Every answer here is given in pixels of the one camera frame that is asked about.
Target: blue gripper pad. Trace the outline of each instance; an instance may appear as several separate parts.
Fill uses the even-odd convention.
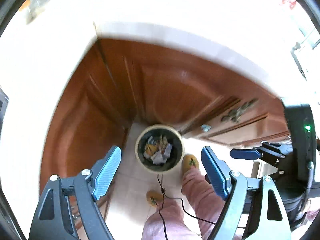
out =
[[[230,168],[219,160],[212,149],[206,146],[201,151],[201,161],[207,172],[208,178],[214,188],[214,191],[223,200],[226,200],[231,193],[232,185],[230,178]]]
[[[104,196],[110,186],[110,183],[113,179],[113,176],[116,173],[116,170],[118,169],[118,166],[121,161],[121,150],[118,146],[112,147],[109,152],[106,154],[106,157],[102,160],[105,163],[103,164],[100,172],[95,177],[94,182],[94,189],[92,192],[92,196],[99,200],[101,196]]]
[[[230,157],[233,159],[255,161],[256,159],[261,158],[261,153],[254,149],[232,149],[230,151]]]

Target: trash can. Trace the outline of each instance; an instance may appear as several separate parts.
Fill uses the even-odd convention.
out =
[[[167,162],[164,164],[153,164],[150,159],[146,159],[143,156],[145,152],[145,145],[148,142],[150,136],[159,137],[159,136],[166,136],[168,143],[172,144],[172,150],[170,153]],[[156,174],[163,174],[167,171],[172,170],[182,160],[184,155],[184,147],[181,139],[181,135],[172,127],[162,124],[152,125],[146,128],[138,137],[136,146],[135,146],[135,153],[138,162],[148,171]]]

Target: black cable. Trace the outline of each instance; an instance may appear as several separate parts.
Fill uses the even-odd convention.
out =
[[[168,240],[167,230],[166,230],[166,228],[165,228],[164,218],[163,218],[163,216],[162,216],[162,214],[161,214],[161,210],[163,209],[163,204],[164,204],[164,197],[167,197],[167,198],[169,198],[169,199],[179,199],[179,200],[181,200],[183,211],[184,211],[185,213],[187,213],[190,217],[196,218],[196,219],[198,219],[198,220],[201,220],[201,221],[204,221],[204,222],[213,224],[213,225],[216,224],[216,223],[213,223],[213,222],[211,222],[211,221],[208,221],[208,220],[205,220],[205,219],[202,219],[202,218],[198,218],[198,217],[195,217],[195,216],[189,214],[189,213],[184,209],[184,205],[183,205],[183,200],[182,200],[182,198],[179,198],[179,197],[168,197],[168,196],[165,194],[165,189],[162,187],[162,184],[161,184],[161,182],[160,182],[160,180],[159,180],[159,176],[157,177],[157,179],[158,179],[159,185],[160,185],[160,187],[161,187],[161,192],[162,192],[162,197],[163,197],[162,206],[161,206],[161,209],[159,209],[158,212],[159,212],[159,215],[160,215],[160,217],[161,217],[161,219],[162,219],[162,221],[163,221],[165,240]]]

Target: shoe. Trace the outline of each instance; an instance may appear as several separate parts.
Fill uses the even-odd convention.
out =
[[[159,205],[163,202],[163,195],[154,190],[149,190],[146,194],[146,197],[148,203],[153,207],[157,207],[157,204]]]
[[[182,175],[184,175],[188,170],[190,170],[191,167],[199,169],[199,162],[196,156],[192,154],[187,154],[183,157],[182,160]]]

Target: tile floor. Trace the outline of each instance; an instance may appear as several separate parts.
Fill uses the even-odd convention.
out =
[[[136,123],[132,125],[126,147],[122,152],[122,160],[116,174],[115,190],[106,218],[106,223],[114,239],[140,240],[145,221],[155,212],[155,208],[150,207],[146,201],[146,192],[150,189],[161,192],[157,176],[145,170],[135,157],[136,139],[145,128]],[[226,147],[197,139],[184,139],[183,143],[185,154],[194,154],[199,160],[201,149],[209,145],[218,158],[226,161],[231,169],[237,169],[247,177],[251,175],[253,162],[232,159],[229,156],[230,150]],[[206,174],[201,162],[200,170]],[[186,197],[181,194],[180,165],[164,175],[163,186],[167,195],[182,197],[186,210],[195,215]],[[241,226],[245,226],[245,218],[244,221],[240,221]],[[200,234],[196,219],[185,214],[184,221],[190,230]]]

